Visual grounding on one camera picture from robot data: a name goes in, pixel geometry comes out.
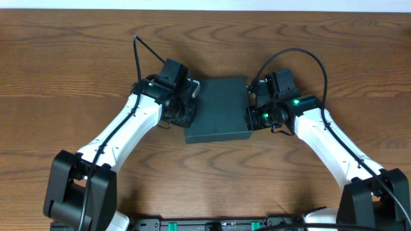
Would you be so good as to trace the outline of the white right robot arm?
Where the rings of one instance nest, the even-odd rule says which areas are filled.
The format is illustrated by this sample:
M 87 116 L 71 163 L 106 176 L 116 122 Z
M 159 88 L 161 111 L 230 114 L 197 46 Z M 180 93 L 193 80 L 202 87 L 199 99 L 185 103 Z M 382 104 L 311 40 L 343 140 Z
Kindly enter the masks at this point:
M 399 169 L 386 170 L 368 157 L 337 126 L 313 94 L 301 95 L 289 69 L 256 78 L 248 86 L 255 96 L 247 108 L 248 126 L 276 133 L 286 126 L 289 135 L 304 141 L 331 172 L 342 190 L 337 209 L 315 209 L 302 217 L 305 230 L 324 224 L 325 230 L 356 228 L 410 230 L 408 179 Z

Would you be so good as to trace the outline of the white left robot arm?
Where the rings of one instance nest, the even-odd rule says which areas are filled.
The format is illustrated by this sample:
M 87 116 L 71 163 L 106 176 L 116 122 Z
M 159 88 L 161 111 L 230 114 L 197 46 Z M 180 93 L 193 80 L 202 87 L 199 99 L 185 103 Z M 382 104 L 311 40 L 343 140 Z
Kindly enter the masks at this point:
M 167 59 L 159 74 L 134 83 L 125 106 L 110 124 L 76 153 L 53 159 L 43 214 L 74 230 L 128 230 L 117 210 L 117 175 L 143 136 L 161 121 L 187 128 L 200 84 L 188 68 Z

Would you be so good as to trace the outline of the dark green box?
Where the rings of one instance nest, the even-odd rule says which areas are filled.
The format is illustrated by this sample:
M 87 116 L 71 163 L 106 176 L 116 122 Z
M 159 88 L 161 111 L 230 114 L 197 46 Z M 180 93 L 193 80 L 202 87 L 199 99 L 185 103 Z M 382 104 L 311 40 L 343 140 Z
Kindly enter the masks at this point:
M 200 81 L 193 122 L 184 130 L 185 142 L 197 144 L 249 139 L 247 79 L 214 78 Z

